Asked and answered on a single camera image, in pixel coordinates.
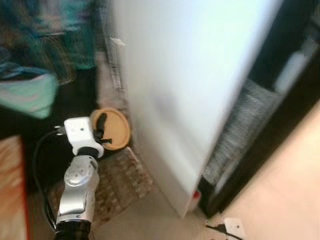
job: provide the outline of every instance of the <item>electrical outlet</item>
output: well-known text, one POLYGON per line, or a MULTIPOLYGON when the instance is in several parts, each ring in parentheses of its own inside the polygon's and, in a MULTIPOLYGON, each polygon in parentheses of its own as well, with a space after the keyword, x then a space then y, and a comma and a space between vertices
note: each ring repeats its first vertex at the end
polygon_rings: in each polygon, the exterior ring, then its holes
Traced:
MULTIPOLYGON (((226 217, 224 219, 224 225, 227 233, 237 236, 243 240, 246 239, 245 230, 240 218, 226 217)), ((227 239, 237 240, 235 237, 232 236, 227 236, 227 239)))
POLYGON ((98 157, 102 157, 104 148, 94 138, 89 117, 68 118, 64 121, 64 128, 74 155, 78 154, 80 148, 90 147, 97 149, 98 157))

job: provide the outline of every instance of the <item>doormat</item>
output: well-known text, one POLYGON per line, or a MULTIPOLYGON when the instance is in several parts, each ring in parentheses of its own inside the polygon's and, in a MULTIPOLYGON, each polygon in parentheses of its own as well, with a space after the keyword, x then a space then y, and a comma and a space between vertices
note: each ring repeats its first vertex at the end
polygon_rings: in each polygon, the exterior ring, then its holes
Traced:
MULTIPOLYGON (((155 188, 149 173, 129 147, 100 160, 98 172, 100 181, 95 192, 94 218, 91 225, 93 230, 155 188)), ((49 194, 56 214, 63 190, 64 182, 61 181, 49 194)))

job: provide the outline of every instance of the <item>tiled floor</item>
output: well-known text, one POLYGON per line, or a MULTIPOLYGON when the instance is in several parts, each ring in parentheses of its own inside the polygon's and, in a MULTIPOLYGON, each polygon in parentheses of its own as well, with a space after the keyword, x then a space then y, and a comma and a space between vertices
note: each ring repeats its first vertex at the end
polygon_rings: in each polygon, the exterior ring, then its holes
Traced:
POLYGON ((163 194, 155 190, 102 225, 94 235, 96 240, 226 239, 223 234, 205 228, 205 222, 206 217, 199 209, 181 220, 163 194))

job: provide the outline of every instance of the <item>white refrigerator door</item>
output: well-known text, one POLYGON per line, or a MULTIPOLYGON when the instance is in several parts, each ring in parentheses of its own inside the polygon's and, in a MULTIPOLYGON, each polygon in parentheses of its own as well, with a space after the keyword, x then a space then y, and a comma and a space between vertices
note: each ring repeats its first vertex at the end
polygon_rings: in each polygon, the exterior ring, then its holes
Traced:
POLYGON ((281 3, 111 0, 133 138, 181 217, 281 3))

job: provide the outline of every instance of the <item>floor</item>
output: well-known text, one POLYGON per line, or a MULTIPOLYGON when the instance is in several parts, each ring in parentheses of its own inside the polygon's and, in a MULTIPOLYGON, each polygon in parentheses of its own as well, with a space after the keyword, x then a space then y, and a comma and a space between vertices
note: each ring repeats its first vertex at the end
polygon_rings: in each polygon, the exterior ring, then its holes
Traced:
MULTIPOLYGON (((209 221, 241 219, 246 240, 320 239, 320 103, 273 154, 235 202, 209 221)), ((225 240, 197 209, 185 219, 159 190, 98 228, 96 240, 225 240)))
MULTIPOLYGON (((180 219, 156 189, 102 225, 94 235, 96 240, 225 240, 223 234, 205 228, 206 220, 200 209, 180 219)), ((219 220, 216 217, 210 224, 219 220)))
MULTIPOLYGON (((155 188, 148 171, 130 147, 100 159, 98 174, 99 184, 95 191, 92 230, 113 219, 155 188)), ((61 180, 50 188, 49 199, 52 202, 54 214, 58 212, 64 186, 61 180)))

